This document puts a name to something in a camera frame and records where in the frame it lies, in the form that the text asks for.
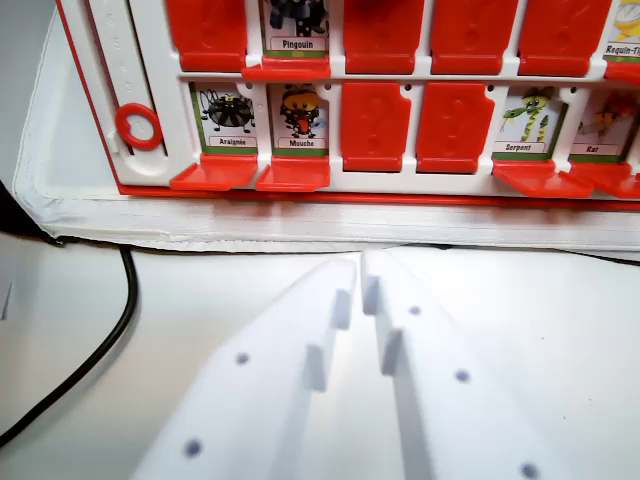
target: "white table surface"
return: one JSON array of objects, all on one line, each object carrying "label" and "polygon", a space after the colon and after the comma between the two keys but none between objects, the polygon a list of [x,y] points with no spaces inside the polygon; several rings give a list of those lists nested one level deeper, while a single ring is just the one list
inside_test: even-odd
[{"label": "white table surface", "polygon": [[[640,268],[555,252],[392,254],[433,289],[576,478],[638,478]],[[0,453],[0,478],[128,478],[198,366],[327,258],[135,252],[141,297],[128,343]],[[90,354],[126,296],[113,248],[20,240],[17,265],[0,321],[2,431]],[[376,370],[373,324],[357,307],[334,354],[300,478],[403,478],[391,380]]]}]

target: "cartoon penguin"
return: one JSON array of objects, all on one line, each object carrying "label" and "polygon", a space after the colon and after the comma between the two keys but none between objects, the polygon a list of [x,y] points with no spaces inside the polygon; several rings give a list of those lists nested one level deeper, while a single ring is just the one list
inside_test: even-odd
[{"label": "cartoon penguin", "polygon": [[311,32],[323,34],[322,21],[327,15],[324,0],[266,0],[273,7],[269,24],[276,30],[282,29],[285,18],[296,22],[296,36],[310,37]]}]

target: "white plastic piece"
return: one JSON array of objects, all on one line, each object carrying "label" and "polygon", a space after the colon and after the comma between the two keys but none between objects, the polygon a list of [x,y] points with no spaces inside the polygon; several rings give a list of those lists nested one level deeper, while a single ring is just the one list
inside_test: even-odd
[{"label": "white plastic piece", "polygon": [[363,254],[362,296],[393,377],[407,480],[571,478],[437,298],[385,252]]},{"label": "white plastic piece", "polygon": [[354,262],[324,263],[216,351],[133,478],[296,479],[311,392],[326,389],[355,279]]},{"label": "white plastic piece", "polygon": [[[262,62],[263,46],[261,38],[259,2],[244,0],[248,25],[247,66],[258,65]],[[124,3],[123,0],[106,0],[107,4]],[[67,17],[86,18],[84,2],[78,0],[63,0],[64,12]],[[433,194],[433,195],[480,195],[480,196],[520,196],[514,189],[497,181],[492,176],[494,142],[503,122],[504,102],[509,86],[511,85],[552,85],[562,93],[562,99],[568,104],[568,110],[558,136],[551,160],[555,162],[556,171],[568,171],[569,152],[575,140],[580,119],[588,102],[588,96],[593,88],[602,86],[606,62],[602,54],[606,48],[612,19],[619,6],[619,0],[612,2],[607,24],[603,29],[603,35],[597,51],[591,58],[589,71],[585,77],[544,77],[544,76],[518,76],[520,60],[518,54],[518,42],[522,24],[526,14],[526,0],[518,4],[515,21],[511,32],[509,45],[503,56],[503,68],[499,75],[433,75],[431,73],[430,31],[433,15],[433,0],[425,0],[423,11],[423,25],[421,40],[416,51],[416,66],[411,75],[367,75],[345,73],[345,52],[343,46],[344,6],[340,0],[327,1],[330,16],[329,32],[329,61],[332,76],[330,80],[316,82],[316,90],[319,95],[329,102],[329,162],[331,167],[331,183],[323,191],[328,192],[371,192],[371,193],[407,193],[407,194]],[[135,25],[137,41],[143,57],[143,65],[149,79],[151,97],[155,102],[156,110],[162,124],[165,145],[168,157],[166,167],[162,169],[144,168],[138,159],[138,155],[130,156],[126,145],[118,143],[118,153],[109,139],[112,151],[113,163],[118,174],[118,179],[125,185],[158,185],[168,186],[170,180],[182,173],[193,163],[200,161],[202,153],[193,107],[189,95],[188,82],[212,80],[221,82],[236,82],[239,87],[244,80],[240,73],[219,72],[183,72],[180,67],[179,55],[173,44],[169,21],[167,18],[165,2],[153,0],[137,0],[130,2],[132,20],[121,22],[118,25]],[[104,16],[95,17],[96,24],[104,21]],[[104,79],[96,81],[94,77],[101,75],[99,56],[87,48],[91,43],[86,20],[83,25],[77,21],[70,21],[69,27],[74,38],[77,37],[76,49],[82,64],[83,72],[89,84],[89,91],[94,104],[97,105],[98,117],[104,132],[111,132],[115,128],[113,108],[101,107],[109,103],[109,92]],[[109,59],[113,52],[105,52],[105,58]],[[114,90],[122,90],[124,80],[112,75]],[[373,172],[344,172],[343,158],[340,145],[340,120],[341,120],[341,92],[342,82],[347,80],[382,81],[393,80],[400,86],[407,83],[412,85],[409,92],[402,91],[402,95],[412,102],[409,132],[405,153],[403,155],[402,170],[399,173],[373,173]],[[486,90],[487,98],[495,102],[493,117],[486,136],[482,154],[478,159],[478,169],[474,174],[425,174],[416,173],[417,158],[415,153],[417,136],[420,128],[420,116],[422,112],[422,97],[425,81],[465,81],[482,82],[494,88]],[[271,162],[272,144],[268,103],[266,98],[266,85],[263,82],[253,82],[253,89],[246,91],[254,105],[256,130],[258,140],[258,172],[253,181],[243,188],[254,188],[255,180],[262,174]],[[330,83],[332,89],[324,92],[322,85]],[[577,88],[576,93],[570,93],[572,88]],[[632,148],[627,161],[634,168],[634,172],[640,168],[640,144]],[[596,198],[611,198],[604,194],[595,194]]]}]

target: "black cable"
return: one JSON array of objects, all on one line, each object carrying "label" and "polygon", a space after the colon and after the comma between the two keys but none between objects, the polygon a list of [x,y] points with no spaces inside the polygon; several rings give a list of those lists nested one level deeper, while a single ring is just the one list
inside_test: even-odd
[{"label": "black cable", "polygon": [[71,390],[87,373],[89,373],[109,350],[116,344],[127,327],[131,324],[131,319],[138,305],[138,276],[136,266],[133,263],[131,250],[129,247],[120,247],[122,263],[127,274],[128,295],[127,304],[124,307],[120,320],[111,330],[111,333],[103,340],[98,348],[73,372],[64,382],[58,385],[49,395],[44,397],[29,410],[20,420],[18,420],[9,430],[0,436],[0,449],[6,446],[11,440],[20,435],[31,425],[40,415],[46,412],[53,404],[60,400],[69,390]]}]

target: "gray dot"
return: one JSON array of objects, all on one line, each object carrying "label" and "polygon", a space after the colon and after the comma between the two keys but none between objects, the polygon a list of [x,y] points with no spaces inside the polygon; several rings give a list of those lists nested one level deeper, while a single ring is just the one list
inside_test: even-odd
[{"label": "gray dot", "polygon": [[201,451],[202,451],[202,444],[200,443],[199,440],[196,440],[195,438],[189,440],[184,447],[184,454],[189,458],[193,458],[197,456]]},{"label": "gray dot", "polygon": [[247,355],[246,353],[239,353],[236,356],[236,363],[238,365],[244,365],[245,363],[247,363],[249,361],[249,355]]},{"label": "gray dot", "polygon": [[520,471],[525,478],[538,478],[538,469],[532,463],[525,463]]},{"label": "gray dot", "polygon": [[466,370],[458,370],[456,372],[456,379],[459,382],[467,383],[469,380],[471,380],[471,375],[469,375],[469,372],[467,372]]}]

